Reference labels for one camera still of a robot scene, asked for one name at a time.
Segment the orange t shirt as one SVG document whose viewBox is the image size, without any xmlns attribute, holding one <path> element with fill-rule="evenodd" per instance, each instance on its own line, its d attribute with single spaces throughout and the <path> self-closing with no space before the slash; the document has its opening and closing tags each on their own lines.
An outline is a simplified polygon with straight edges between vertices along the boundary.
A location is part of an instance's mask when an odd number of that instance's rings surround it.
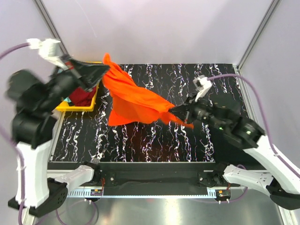
<svg viewBox="0 0 300 225">
<path fill-rule="evenodd" d="M 103 85 L 112 97 L 112 110 L 109 115 L 109 126 L 126 125 L 132 122 L 151 124 L 161 120 L 164 124 L 174 122 L 188 128 L 183 119 L 168 112 L 174 105 L 155 92 L 139 87 L 130 75 L 111 60 L 108 53 L 104 55 L 103 63 L 109 65 L 109 71 L 102 79 Z"/>
</svg>

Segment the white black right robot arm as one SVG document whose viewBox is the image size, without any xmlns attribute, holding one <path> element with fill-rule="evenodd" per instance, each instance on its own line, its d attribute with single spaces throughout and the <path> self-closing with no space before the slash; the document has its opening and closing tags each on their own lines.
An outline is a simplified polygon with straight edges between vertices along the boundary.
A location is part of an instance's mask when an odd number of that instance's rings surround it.
<svg viewBox="0 0 300 225">
<path fill-rule="evenodd" d="M 243 185 L 266 194 L 284 209 L 299 209 L 300 169 L 272 144 L 255 121 L 240 115 L 238 103 L 224 105 L 215 100 L 210 105 L 206 99 L 188 97 L 169 112 L 187 125 L 198 120 L 216 128 L 231 145 L 250 155 L 268 171 L 264 174 L 232 164 L 219 164 L 212 175 L 215 182 Z"/>
</svg>

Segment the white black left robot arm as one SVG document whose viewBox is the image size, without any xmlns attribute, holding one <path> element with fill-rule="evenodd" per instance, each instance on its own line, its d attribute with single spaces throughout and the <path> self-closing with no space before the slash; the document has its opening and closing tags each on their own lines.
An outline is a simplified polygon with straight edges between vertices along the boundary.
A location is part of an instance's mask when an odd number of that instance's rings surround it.
<svg viewBox="0 0 300 225">
<path fill-rule="evenodd" d="M 26 207 L 35 217 L 58 209 L 67 195 L 84 183 L 100 180 L 97 164 L 84 162 L 57 178 L 47 177 L 56 118 L 53 110 L 77 88 L 91 91 L 109 70 L 103 63 L 79 62 L 64 56 L 48 82 L 30 70 L 15 72 L 9 79 L 7 97 L 16 103 L 12 120 L 12 140 L 19 155 L 17 194 L 8 201 L 11 208 Z"/>
</svg>

